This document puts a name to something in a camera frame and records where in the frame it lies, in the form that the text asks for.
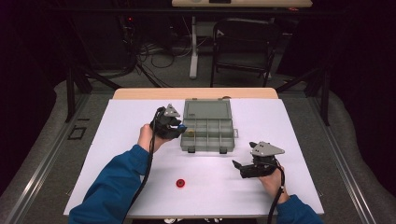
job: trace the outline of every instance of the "gray plastic case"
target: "gray plastic case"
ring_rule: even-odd
[[[233,117],[228,99],[187,100],[183,123],[187,127],[181,135],[183,151],[233,151]]]

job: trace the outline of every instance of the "gray floor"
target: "gray floor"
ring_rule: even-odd
[[[277,62],[281,53],[279,51],[276,56]],[[153,56],[154,64],[157,65],[166,65],[167,60],[169,58],[166,56]],[[193,88],[208,87],[210,60],[210,56],[204,53],[200,56],[198,78],[195,80],[189,79],[189,56],[177,57],[166,69],[155,68],[150,59],[144,64],[148,70],[152,69],[156,77],[172,87]],[[215,87],[260,87],[261,81],[255,75],[240,75],[219,76]],[[272,75],[269,87],[277,87],[288,78],[276,74],[276,64]],[[152,87],[136,71],[112,80],[123,87]],[[0,198],[0,223],[67,222],[63,211],[68,194],[77,181],[85,155],[113,93],[113,90],[96,80],[92,80],[92,85],[92,94],[78,94],[78,112],[69,124],[64,124],[65,83],[55,89],[57,103],[46,126]],[[395,199],[378,184],[361,159],[353,124],[342,102],[331,94],[331,126],[326,127],[318,117],[317,99],[305,98],[303,88],[304,83],[301,83],[279,96],[288,110],[309,171],[321,195],[324,222],[396,223]],[[68,139],[73,127],[86,129],[82,139]]]

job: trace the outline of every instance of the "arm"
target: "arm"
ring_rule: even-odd
[[[150,127],[144,125],[137,145],[114,157],[105,166],[83,203],[70,211],[69,223],[122,223],[140,187],[140,176],[147,169],[151,135]],[[156,137],[154,151],[166,141]]]
[[[276,169],[271,175],[259,177],[265,190],[275,198],[276,193],[280,187],[280,171]],[[279,200],[277,201],[277,222],[278,224],[286,223],[304,223],[317,224],[323,223],[319,216],[312,210],[312,208],[304,204],[296,195],[291,195],[283,189]]]

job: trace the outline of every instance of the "red object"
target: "red object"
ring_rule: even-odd
[[[176,186],[178,188],[183,188],[185,184],[186,182],[184,182],[184,179],[179,179],[178,181],[176,181]]]

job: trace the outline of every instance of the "person's left hand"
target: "person's left hand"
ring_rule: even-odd
[[[152,138],[152,130],[149,127],[149,124],[143,125],[140,128],[139,139],[137,140],[137,144],[149,152],[149,146]],[[155,144],[154,144],[154,152],[156,152],[164,143],[169,142],[170,139],[163,139],[159,136],[155,136]]]

